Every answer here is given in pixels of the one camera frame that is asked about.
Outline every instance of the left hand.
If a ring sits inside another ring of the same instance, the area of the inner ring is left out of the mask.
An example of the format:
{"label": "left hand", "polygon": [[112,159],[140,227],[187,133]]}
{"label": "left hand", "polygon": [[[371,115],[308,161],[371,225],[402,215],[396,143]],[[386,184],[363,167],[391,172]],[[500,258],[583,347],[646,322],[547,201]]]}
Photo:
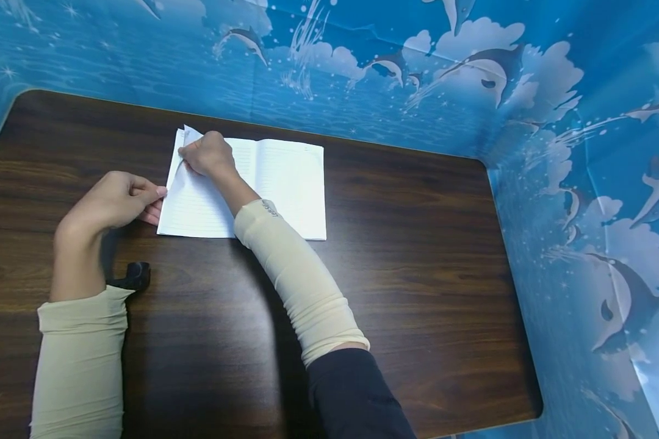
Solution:
{"label": "left hand", "polygon": [[111,171],[76,203],[60,227],[98,234],[126,226],[136,218],[156,226],[161,216],[161,199],[166,193],[164,186],[157,186],[144,177]]}

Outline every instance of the wooden table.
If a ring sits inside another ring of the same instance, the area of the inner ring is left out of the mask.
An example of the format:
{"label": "wooden table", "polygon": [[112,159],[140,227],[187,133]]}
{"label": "wooden table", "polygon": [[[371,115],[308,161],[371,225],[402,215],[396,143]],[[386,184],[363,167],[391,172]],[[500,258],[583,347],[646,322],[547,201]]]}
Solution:
{"label": "wooden table", "polygon": [[[108,170],[164,184],[176,128],[325,147],[328,241],[312,242],[419,438],[542,409],[486,172],[474,160],[45,91],[0,134],[0,438],[24,438],[58,220]],[[322,437],[300,347],[236,240],[130,226],[146,260],[123,353],[129,438]]]}

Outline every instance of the notebook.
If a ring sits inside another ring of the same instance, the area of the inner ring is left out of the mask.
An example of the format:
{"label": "notebook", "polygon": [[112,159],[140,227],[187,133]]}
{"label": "notebook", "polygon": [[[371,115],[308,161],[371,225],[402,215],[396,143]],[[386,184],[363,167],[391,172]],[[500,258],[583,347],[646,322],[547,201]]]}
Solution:
{"label": "notebook", "polygon": [[[176,133],[159,219],[159,235],[234,237],[234,218],[208,177],[182,166],[178,148],[202,135],[185,126]],[[306,240],[326,240],[324,149],[284,140],[225,139],[237,171],[261,198]]]}

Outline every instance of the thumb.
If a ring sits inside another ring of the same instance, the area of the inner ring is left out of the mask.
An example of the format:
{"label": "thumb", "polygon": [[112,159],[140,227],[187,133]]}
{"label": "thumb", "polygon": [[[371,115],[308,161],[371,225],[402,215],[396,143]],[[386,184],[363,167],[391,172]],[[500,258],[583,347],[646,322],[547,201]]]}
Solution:
{"label": "thumb", "polygon": [[147,188],[144,190],[138,191],[134,195],[134,199],[141,204],[141,208],[144,209],[149,204],[155,202],[159,198],[163,198],[167,194],[167,189],[165,186],[156,186],[155,188]]}
{"label": "thumb", "polygon": [[186,145],[185,147],[178,148],[178,154],[180,154],[180,156],[185,159],[187,154],[190,154],[191,152],[195,151],[197,148],[200,148],[200,142],[201,140],[195,140],[195,142]]}

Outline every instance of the blue partition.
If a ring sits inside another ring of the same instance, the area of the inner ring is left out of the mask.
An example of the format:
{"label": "blue partition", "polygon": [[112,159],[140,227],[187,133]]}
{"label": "blue partition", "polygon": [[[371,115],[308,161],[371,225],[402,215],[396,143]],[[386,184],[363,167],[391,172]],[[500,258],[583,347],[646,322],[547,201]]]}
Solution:
{"label": "blue partition", "polygon": [[659,0],[0,0],[30,88],[483,161],[545,410],[463,437],[659,437]]}

